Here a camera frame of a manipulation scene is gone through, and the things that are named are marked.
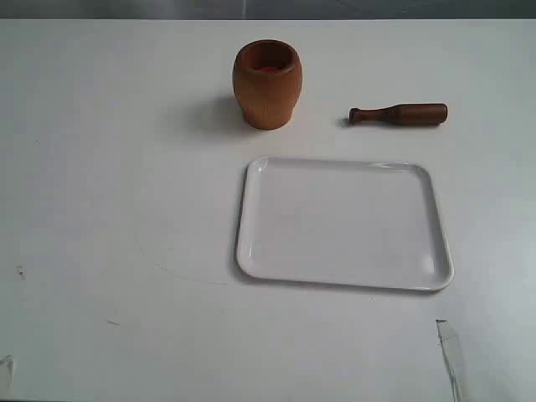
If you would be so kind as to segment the dark wooden pestle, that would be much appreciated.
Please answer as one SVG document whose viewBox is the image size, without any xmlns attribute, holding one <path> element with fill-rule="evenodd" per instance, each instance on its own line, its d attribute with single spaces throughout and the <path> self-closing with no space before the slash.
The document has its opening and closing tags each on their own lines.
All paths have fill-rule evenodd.
<svg viewBox="0 0 536 402">
<path fill-rule="evenodd" d="M 396 126 L 439 126 L 448 117 L 448 108 L 442 103 L 399 104 L 380 109 L 352 108 L 348 122 L 381 122 Z"/>
</svg>

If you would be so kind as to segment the wooden mortar cup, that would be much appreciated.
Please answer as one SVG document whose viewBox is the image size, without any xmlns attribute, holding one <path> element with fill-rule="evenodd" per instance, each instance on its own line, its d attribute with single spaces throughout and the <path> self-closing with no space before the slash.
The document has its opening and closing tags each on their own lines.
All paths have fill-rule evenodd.
<svg viewBox="0 0 536 402">
<path fill-rule="evenodd" d="M 276 74 L 258 71 L 277 66 Z M 262 39 L 244 46 L 236 55 L 232 73 L 234 97 L 245 121 L 261 130 L 284 126 L 302 92 L 302 63 L 289 44 Z"/>
</svg>

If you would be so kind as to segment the dark red rounded object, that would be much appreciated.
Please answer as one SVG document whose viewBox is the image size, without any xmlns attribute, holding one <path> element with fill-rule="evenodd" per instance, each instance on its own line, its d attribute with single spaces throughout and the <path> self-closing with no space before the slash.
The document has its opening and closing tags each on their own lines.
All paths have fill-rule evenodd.
<svg viewBox="0 0 536 402">
<path fill-rule="evenodd" d="M 279 67 L 277 67 L 277 66 L 263 66 L 263 67 L 258 69 L 258 71 L 263 73 L 263 74 L 276 74 L 280 70 L 281 69 Z"/>
</svg>

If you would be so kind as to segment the white rectangular plastic tray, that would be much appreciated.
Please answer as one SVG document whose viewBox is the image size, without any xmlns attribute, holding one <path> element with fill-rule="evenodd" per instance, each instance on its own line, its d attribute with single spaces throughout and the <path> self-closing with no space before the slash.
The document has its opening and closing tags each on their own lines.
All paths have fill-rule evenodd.
<svg viewBox="0 0 536 402">
<path fill-rule="evenodd" d="M 437 292 L 454 276 L 430 174 L 413 163 L 256 158 L 235 257 L 263 281 Z"/>
</svg>

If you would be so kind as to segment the clear tape strip right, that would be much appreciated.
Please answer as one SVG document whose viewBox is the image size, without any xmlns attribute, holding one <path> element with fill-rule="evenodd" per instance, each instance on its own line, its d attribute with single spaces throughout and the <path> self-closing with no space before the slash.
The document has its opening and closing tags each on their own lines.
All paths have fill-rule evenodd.
<svg viewBox="0 0 536 402">
<path fill-rule="evenodd" d="M 452 399 L 466 401 L 465 363 L 461 343 L 454 327 L 445 319 L 435 321 L 446 372 L 451 384 Z"/>
</svg>

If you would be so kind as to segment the clear tape piece left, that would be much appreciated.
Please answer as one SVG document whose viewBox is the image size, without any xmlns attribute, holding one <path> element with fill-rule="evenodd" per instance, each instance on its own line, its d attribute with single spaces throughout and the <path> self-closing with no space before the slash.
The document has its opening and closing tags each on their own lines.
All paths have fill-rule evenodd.
<svg viewBox="0 0 536 402">
<path fill-rule="evenodd" d="M 13 380 L 13 356 L 7 355 L 0 359 L 1 387 L 8 389 Z"/>
</svg>

